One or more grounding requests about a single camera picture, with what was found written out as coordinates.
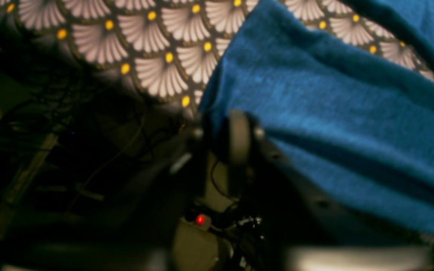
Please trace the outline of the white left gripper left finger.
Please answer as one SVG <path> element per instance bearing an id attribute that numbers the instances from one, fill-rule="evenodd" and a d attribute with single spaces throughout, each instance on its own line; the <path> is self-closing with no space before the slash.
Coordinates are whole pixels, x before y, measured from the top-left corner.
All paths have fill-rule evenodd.
<path id="1" fill-rule="evenodd" d="M 137 174 L 119 194 L 119 263 L 169 264 L 181 217 L 205 194 L 207 128 L 197 118 L 169 142 L 170 155 Z"/>

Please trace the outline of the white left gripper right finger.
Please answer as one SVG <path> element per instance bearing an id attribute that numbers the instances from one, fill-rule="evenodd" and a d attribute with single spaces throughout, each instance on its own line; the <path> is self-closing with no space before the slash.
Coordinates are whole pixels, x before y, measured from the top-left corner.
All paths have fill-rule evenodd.
<path id="1" fill-rule="evenodd" d="M 268 260 L 420 260 L 421 248 L 377 233 L 296 171 L 256 118 L 236 111 L 236 163 L 255 170 Z"/>

